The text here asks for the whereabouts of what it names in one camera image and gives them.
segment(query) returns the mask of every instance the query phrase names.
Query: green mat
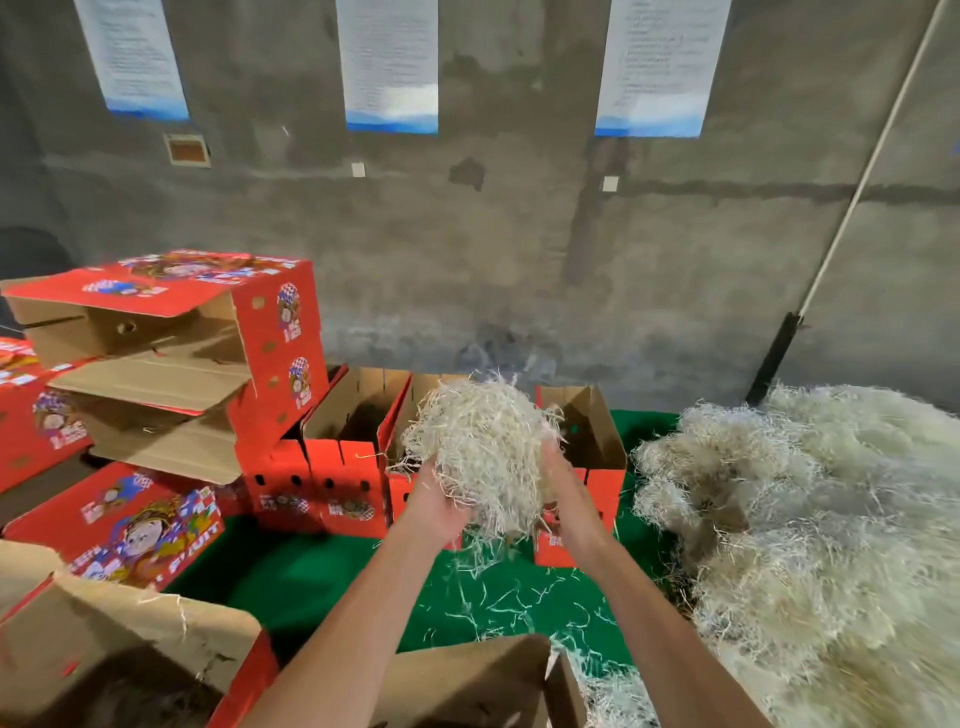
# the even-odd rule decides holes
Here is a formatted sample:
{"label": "green mat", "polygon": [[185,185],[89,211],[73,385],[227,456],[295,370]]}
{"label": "green mat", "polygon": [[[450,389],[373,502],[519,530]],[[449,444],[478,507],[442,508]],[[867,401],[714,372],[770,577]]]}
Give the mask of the green mat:
{"label": "green mat", "polygon": [[[614,410],[613,420],[629,451],[641,440],[673,431],[677,416]],[[662,580],[674,541],[630,512],[635,488],[628,474],[617,538],[647,573]],[[270,632],[277,657],[285,664],[364,568],[376,544],[371,539],[273,533],[259,530],[252,518],[232,518],[226,533],[166,591],[250,612]],[[593,672],[630,663],[606,599],[579,571],[535,566],[529,541],[510,548],[502,561],[476,577],[472,566],[469,552],[440,555],[400,651],[540,632],[588,654],[595,660]]]}

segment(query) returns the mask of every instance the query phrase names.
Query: person's left arm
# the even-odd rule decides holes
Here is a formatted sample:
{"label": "person's left arm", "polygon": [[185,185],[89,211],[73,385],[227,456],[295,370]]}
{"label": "person's left arm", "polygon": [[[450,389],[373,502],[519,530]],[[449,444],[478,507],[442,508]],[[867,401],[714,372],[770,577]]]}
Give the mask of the person's left arm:
{"label": "person's left arm", "polygon": [[469,515],[421,468],[380,548],[240,728],[367,728],[423,582]]}

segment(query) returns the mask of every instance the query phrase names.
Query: hand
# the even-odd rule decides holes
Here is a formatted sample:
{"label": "hand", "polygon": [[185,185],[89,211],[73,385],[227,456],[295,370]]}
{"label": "hand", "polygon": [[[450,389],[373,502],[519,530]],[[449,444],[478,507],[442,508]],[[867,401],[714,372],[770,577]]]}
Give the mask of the hand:
{"label": "hand", "polygon": [[407,499],[407,509],[400,521],[412,522],[417,533],[439,553],[444,546],[457,540],[472,515],[469,508],[458,506],[452,498],[444,495],[431,458],[420,466],[414,491]]}
{"label": "hand", "polygon": [[608,533],[587,486],[577,477],[573,466],[552,439],[544,440],[541,450],[543,476],[557,497],[560,511],[560,529],[564,546],[570,551],[577,566],[592,576],[597,561],[609,546],[615,544]]}

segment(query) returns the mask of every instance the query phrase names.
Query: forearm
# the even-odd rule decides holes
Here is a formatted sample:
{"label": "forearm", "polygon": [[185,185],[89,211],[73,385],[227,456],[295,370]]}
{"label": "forearm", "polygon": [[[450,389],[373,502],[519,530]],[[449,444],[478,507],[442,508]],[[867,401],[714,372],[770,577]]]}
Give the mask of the forearm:
{"label": "forearm", "polygon": [[591,575],[610,603],[663,728],[770,728],[693,625],[613,539]]}
{"label": "forearm", "polygon": [[242,728],[367,728],[437,553],[400,519]]}

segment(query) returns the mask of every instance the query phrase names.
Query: handful of shredded paper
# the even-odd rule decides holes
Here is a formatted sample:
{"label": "handful of shredded paper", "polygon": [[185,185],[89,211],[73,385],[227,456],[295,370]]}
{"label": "handful of shredded paper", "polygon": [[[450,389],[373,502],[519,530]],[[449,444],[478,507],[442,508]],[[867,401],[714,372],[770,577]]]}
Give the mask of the handful of shredded paper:
{"label": "handful of shredded paper", "polygon": [[540,520],[540,447],[559,438],[560,414],[537,408],[502,376],[441,381],[401,436],[398,468],[430,458],[444,493],[473,510],[486,540],[529,534]]}
{"label": "handful of shredded paper", "polygon": [[693,621],[782,728],[960,725],[960,421],[897,392],[698,404],[633,453]]}

